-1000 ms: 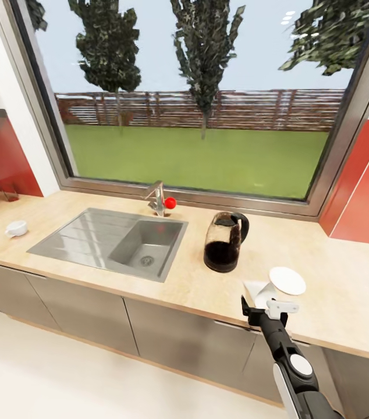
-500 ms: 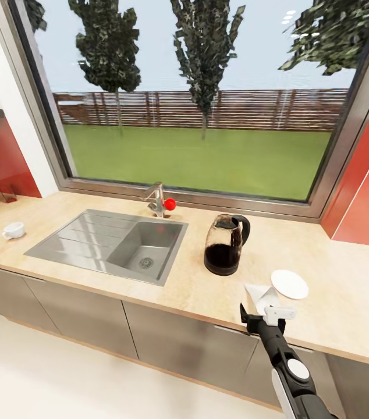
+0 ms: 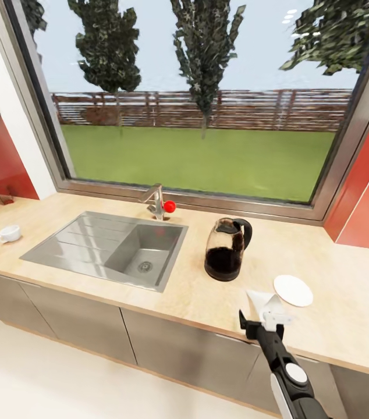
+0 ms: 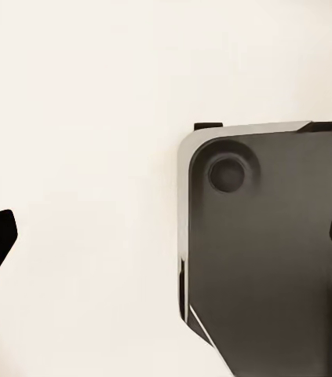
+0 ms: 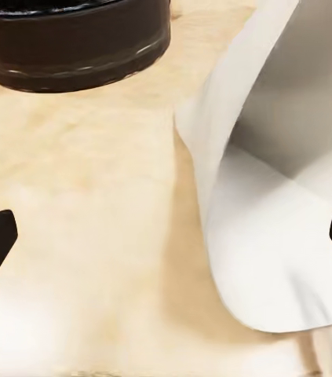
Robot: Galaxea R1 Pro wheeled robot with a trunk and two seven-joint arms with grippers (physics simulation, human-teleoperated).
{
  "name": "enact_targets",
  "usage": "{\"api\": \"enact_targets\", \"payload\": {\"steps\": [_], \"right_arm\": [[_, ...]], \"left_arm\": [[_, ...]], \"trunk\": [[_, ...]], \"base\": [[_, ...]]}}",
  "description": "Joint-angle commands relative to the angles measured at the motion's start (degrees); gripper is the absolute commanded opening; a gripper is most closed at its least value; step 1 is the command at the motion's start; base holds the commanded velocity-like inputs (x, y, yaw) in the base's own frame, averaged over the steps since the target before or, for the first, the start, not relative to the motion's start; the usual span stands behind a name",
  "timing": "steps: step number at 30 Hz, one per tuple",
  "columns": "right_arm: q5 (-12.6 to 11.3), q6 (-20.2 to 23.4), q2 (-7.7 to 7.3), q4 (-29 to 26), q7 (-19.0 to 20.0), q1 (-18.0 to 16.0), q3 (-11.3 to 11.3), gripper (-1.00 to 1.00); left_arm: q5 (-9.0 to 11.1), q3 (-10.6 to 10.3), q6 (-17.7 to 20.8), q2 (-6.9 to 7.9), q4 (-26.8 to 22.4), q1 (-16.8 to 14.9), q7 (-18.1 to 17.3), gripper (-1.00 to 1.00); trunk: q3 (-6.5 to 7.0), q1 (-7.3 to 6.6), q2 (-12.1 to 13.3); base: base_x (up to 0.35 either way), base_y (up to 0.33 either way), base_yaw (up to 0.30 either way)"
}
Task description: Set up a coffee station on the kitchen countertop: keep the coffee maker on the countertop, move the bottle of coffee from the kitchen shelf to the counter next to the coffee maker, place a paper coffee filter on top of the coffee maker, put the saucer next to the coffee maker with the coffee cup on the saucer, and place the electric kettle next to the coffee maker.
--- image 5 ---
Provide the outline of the paper coffee filter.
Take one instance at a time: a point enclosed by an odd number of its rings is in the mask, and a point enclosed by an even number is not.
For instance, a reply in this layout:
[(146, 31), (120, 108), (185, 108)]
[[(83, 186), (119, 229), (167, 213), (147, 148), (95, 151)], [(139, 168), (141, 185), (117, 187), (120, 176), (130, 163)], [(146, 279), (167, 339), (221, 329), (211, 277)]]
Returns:
[(332, 325), (332, 0), (263, 0), (175, 121), (225, 305), (262, 331)]

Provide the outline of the electric kettle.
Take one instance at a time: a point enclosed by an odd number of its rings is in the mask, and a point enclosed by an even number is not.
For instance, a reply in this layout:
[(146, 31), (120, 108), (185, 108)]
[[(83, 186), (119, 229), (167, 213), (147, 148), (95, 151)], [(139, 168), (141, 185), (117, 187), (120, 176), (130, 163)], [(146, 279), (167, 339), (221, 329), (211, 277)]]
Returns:
[(0, 0), (0, 84), (60, 92), (115, 82), (170, 47), (171, 0)]

